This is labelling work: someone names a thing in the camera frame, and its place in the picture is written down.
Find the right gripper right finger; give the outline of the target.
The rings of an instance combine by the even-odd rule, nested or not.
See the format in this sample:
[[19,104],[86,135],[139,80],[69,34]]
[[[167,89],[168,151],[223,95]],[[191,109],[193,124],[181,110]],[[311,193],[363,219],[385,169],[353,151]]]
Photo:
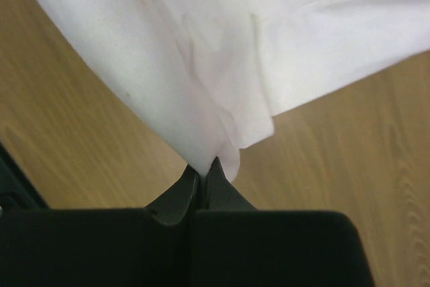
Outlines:
[[255,209],[219,160],[193,216],[195,286],[373,286],[359,233],[340,212]]

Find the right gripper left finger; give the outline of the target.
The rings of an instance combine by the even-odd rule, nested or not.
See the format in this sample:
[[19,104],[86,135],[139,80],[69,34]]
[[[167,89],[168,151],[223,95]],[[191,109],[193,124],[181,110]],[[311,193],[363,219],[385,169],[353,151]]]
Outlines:
[[199,176],[144,208],[53,210],[24,188],[1,193],[2,286],[187,286]]

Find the white t-shirt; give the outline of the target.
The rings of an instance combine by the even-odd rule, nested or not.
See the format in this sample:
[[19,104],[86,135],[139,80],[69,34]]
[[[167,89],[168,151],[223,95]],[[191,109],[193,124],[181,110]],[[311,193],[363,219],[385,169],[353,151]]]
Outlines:
[[429,0],[37,0],[88,67],[198,173],[272,118],[429,49]]

